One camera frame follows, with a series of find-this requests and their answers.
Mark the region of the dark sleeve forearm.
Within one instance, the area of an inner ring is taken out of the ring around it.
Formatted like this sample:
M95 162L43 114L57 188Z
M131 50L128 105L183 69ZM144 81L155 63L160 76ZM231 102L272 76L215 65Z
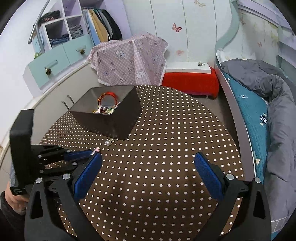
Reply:
M1 240L25 240L25 214L18 214L1 193Z

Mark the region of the person's left hand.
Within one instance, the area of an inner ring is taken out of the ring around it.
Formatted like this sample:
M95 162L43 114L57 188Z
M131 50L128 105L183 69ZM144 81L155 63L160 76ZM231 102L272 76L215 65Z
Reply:
M10 182L5 189L5 199L8 205L18 214L24 215L29 203L29 195L13 195L10 189Z

